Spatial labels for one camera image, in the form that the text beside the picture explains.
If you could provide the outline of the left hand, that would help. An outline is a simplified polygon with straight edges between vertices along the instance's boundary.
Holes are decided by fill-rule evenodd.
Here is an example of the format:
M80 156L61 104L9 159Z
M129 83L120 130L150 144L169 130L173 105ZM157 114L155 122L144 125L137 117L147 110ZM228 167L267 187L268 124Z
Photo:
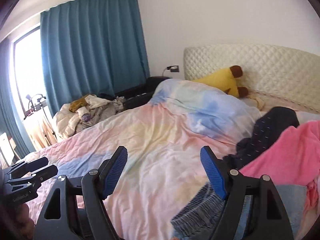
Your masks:
M29 216L29 206L24 203L14 208L10 214L14 239L33 239L35 223Z

